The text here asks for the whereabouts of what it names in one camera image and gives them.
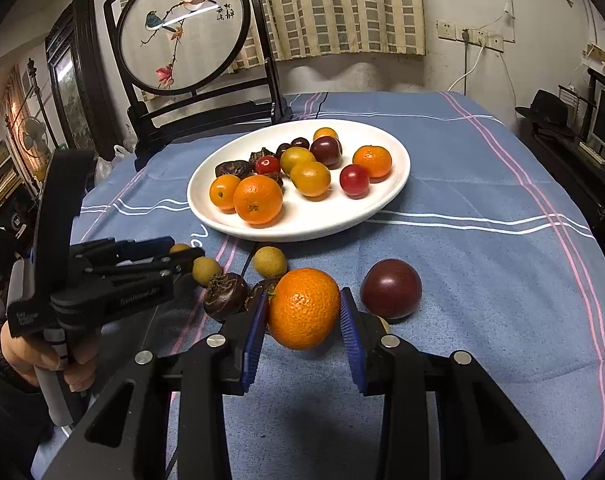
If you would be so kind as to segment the left hand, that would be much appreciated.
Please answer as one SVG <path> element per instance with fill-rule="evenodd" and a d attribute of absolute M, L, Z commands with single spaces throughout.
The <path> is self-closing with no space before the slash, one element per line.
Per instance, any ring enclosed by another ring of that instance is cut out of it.
<path fill-rule="evenodd" d="M 30 385 L 39 385 L 36 368 L 63 372 L 64 381 L 72 392 L 88 390 L 96 377 L 98 336 L 83 339 L 74 348 L 74 362 L 64 365 L 50 344 L 31 336 L 13 337 L 8 323 L 0 331 L 0 348 L 8 365 Z"/>

